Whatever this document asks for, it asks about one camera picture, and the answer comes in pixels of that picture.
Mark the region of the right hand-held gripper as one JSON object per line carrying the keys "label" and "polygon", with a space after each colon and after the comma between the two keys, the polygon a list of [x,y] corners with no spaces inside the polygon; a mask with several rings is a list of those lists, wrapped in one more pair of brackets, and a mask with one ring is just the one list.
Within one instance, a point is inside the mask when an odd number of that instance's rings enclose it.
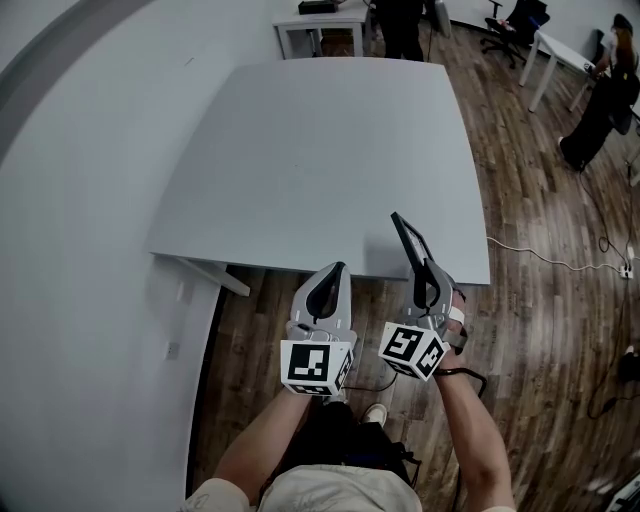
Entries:
{"label": "right hand-held gripper", "polygon": [[403,314],[423,316],[427,310],[429,315],[405,324],[386,322],[378,355],[397,373],[428,381],[447,352],[462,351],[467,335],[449,329],[450,321],[463,325],[465,320],[452,306],[455,282],[433,260],[426,259],[424,268],[425,277],[409,271]]}

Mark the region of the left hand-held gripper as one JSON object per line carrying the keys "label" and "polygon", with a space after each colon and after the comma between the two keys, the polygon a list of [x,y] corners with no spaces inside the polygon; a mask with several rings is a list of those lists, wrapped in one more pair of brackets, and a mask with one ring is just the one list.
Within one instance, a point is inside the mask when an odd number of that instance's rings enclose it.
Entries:
{"label": "left hand-held gripper", "polygon": [[351,275],[335,262],[297,290],[280,345],[281,383],[297,395],[337,397],[354,361],[357,334],[351,326]]}

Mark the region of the person's right hand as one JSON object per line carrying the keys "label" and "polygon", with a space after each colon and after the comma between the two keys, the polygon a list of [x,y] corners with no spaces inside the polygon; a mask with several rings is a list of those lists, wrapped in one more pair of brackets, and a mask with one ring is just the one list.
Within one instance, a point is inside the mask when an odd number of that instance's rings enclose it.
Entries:
{"label": "person's right hand", "polygon": [[454,290],[452,293],[452,305],[449,313],[448,328],[457,334],[460,334],[465,322],[466,302],[463,295]]}

